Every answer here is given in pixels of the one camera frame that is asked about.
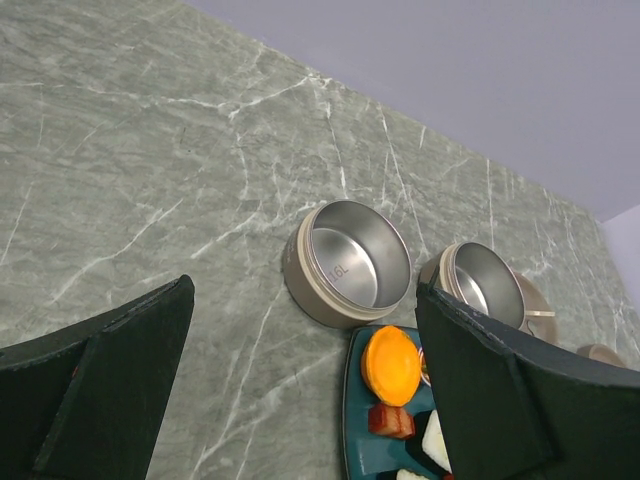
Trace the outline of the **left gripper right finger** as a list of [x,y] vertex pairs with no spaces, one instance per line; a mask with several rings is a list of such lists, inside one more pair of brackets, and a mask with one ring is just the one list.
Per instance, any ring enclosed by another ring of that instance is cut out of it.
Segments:
[[639,374],[420,282],[416,322],[457,479],[636,479]]

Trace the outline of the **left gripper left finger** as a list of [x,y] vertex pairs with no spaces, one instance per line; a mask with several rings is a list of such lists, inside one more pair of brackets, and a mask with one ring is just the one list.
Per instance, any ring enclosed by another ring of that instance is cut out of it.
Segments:
[[183,275],[111,311],[2,348],[2,478],[145,478],[194,296]]

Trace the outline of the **sushi roll yellow centre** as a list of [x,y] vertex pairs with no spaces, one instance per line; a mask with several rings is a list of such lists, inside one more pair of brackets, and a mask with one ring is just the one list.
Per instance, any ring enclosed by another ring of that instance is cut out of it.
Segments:
[[418,464],[439,476],[452,473],[444,435],[436,410],[414,417],[415,434],[405,441],[405,450]]

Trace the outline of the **small burger toy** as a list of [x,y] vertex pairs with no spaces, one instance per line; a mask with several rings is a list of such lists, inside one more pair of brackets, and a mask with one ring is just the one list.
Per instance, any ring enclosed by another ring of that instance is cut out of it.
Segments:
[[428,367],[426,363],[426,358],[424,355],[424,351],[422,348],[418,349],[419,361],[420,361],[420,377],[421,382],[426,386],[431,386],[431,379],[428,372]]

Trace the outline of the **red meat piece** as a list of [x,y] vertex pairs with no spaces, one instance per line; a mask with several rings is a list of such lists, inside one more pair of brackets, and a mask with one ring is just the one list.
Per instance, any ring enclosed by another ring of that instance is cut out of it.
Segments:
[[408,440],[415,435],[414,419],[404,407],[378,403],[368,411],[368,431],[379,436]]

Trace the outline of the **orange egg tart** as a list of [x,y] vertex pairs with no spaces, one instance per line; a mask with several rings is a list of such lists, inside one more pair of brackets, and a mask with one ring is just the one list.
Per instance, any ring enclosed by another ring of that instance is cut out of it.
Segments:
[[362,378],[384,404],[403,407],[414,397],[421,381],[418,348],[399,327],[377,329],[360,360]]

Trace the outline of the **sushi roll green centre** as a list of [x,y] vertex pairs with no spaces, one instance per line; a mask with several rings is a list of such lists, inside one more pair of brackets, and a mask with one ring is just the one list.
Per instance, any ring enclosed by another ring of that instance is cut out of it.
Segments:
[[[413,472],[408,469],[399,469],[392,475],[393,480],[429,480],[429,478],[425,475],[419,474],[417,472]],[[453,480],[454,476],[452,474],[445,474],[443,476],[438,477],[438,480]]]

